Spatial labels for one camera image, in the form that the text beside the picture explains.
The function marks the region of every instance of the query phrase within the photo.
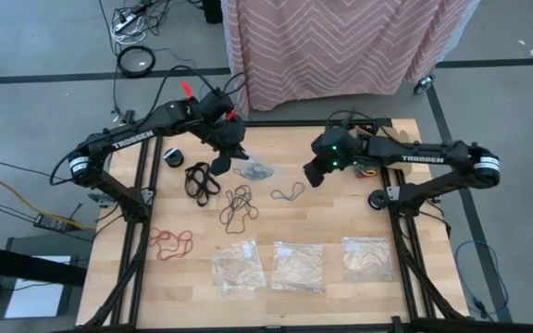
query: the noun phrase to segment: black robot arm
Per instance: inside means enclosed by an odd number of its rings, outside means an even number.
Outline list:
[[[231,158],[248,158],[240,145],[245,127],[233,110],[227,96],[216,99],[212,92],[201,102],[191,97],[160,105],[132,124],[90,135],[68,158],[71,178],[82,187],[98,189],[117,200],[127,222],[146,221],[149,205],[144,202],[140,189],[128,188],[104,171],[108,155],[155,136],[190,132],[219,152],[211,164],[211,172],[220,175],[229,170]]]
[[[392,137],[367,134],[353,136],[346,128],[327,128],[314,142],[316,157],[304,166],[312,186],[317,187],[324,175],[352,164],[387,167],[397,162],[447,165],[453,171],[421,184],[374,191],[369,203],[381,210],[392,204],[399,213],[417,216],[426,199],[462,188],[487,189],[499,184],[499,157],[475,143],[426,144],[403,143]]]

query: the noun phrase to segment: pink curtain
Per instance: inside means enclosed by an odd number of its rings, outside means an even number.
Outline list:
[[[470,0],[222,0],[238,107],[396,93],[435,66]],[[242,78],[236,80],[241,84]]]

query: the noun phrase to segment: gray floor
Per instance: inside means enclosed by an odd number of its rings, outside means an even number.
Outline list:
[[[106,13],[122,6],[121,0],[103,2]],[[181,58],[194,59],[199,68],[227,65],[223,28],[205,24],[203,13],[186,4],[174,6],[160,36],[148,36],[146,44],[170,47]],[[485,0],[446,60],[528,58],[530,50],[533,1]],[[168,52],[161,52],[157,68],[178,63]],[[0,76],[112,70],[114,58],[96,1],[0,0]],[[502,184],[493,190],[474,191],[474,197],[488,242],[499,254],[514,321],[533,323],[533,67],[441,69],[435,73],[437,92],[453,137],[477,141],[502,158]],[[210,78],[216,84],[223,84],[226,79]],[[200,87],[197,79],[188,81],[195,89]],[[157,79],[120,80],[118,103],[123,109],[132,108],[142,114],[150,106],[158,83]],[[292,102],[273,112],[253,113],[252,118],[322,118],[334,110],[354,107],[373,117],[414,117],[425,141],[439,141],[427,98],[413,96],[411,90],[412,85],[405,83],[393,96]],[[162,100],[180,96],[180,79],[168,80]],[[50,171],[58,158],[88,134],[112,126],[111,104],[110,80],[0,85],[0,161]],[[437,176],[445,169],[432,171]],[[84,202],[76,218],[92,225],[97,215],[95,205],[86,197],[87,191],[76,186],[53,188],[44,177],[3,166],[0,178],[53,213],[67,215],[77,202]],[[30,212],[2,188],[0,202]],[[455,248],[470,239],[459,196],[447,195],[443,207],[453,226]],[[47,231],[0,214],[0,248],[5,247],[9,237],[28,236],[51,237]],[[67,252],[87,252],[88,247],[87,243],[75,242],[67,245]],[[487,300],[472,251],[464,253],[462,266],[471,288]],[[72,313],[52,321],[2,322],[0,332],[67,328],[73,323],[76,309],[74,304]]]

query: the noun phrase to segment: clear plastic bag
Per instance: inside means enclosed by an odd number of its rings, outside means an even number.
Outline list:
[[[347,282],[392,281],[390,244],[383,238],[342,239],[344,278]]]
[[[224,296],[267,286],[254,240],[241,241],[214,253],[213,276]]]
[[[322,245],[275,242],[274,290],[324,291]]]
[[[232,159],[231,170],[235,175],[251,181],[269,179],[275,176],[277,170],[274,165],[248,154],[248,160]]]

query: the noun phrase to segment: wooden tabletop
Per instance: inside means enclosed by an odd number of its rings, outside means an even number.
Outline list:
[[[405,130],[412,140],[420,140],[413,119],[394,119],[397,130]],[[205,208],[197,206],[183,189],[184,168],[196,162],[209,162],[216,155],[191,134],[165,138],[164,148],[178,147],[185,164],[169,168],[161,162],[152,227],[176,234],[193,233],[193,250],[182,259],[158,261],[156,248],[149,248],[143,275],[143,291],[139,328],[168,327],[254,327],[296,325],[341,325],[389,323],[399,315],[408,321],[398,261],[395,255],[387,212],[380,214],[366,203],[370,192],[382,188],[380,177],[356,179],[347,169],[326,175],[323,184],[312,188],[302,166],[314,157],[310,143],[322,127],[249,128],[242,143],[249,154],[273,164],[274,177],[249,181],[231,171],[219,176],[222,190]],[[148,166],[151,165],[151,153]],[[139,145],[114,153],[110,173],[125,184],[134,181]],[[428,166],[413,165],[406,181],[419,183],[430,179]],[[291,191],[301,181],[305,192],[294,202],[273,200],[275,189]],[[260,215],[246,222],[242,235],[226,234],[218,215],[228,204],[227,190],[247,184],[252,189],[252,204]],[[433,207],[422,211],[437,215]],[[236,217],[232,224],[241,222]],[[107,222],[100,222],[101,228]],[[462,314],[467,314],[465,298],[455,269],[452,249],[445,227],[427,216],[415,219],[421,248],[430,279],[443,296]],[[83,288],[78,324],[90,319],[117,281],[118,263],[126,224],[119,220],[106,228],[95,240]],[[342,263],[342,237],[382,237],[392,248],[392,282],[345,283]],[[238,241],[255,239],[267,287],[252,295],[224,297],[214,285],[212,255]],[[275,241],[323,244],[323,281],[325,292],[282,291],[270,288]],[[420,288],[415,277],[415,296],[419,313],[423,314]],[[132,282],[125,292],[123,322],[132,293]]]

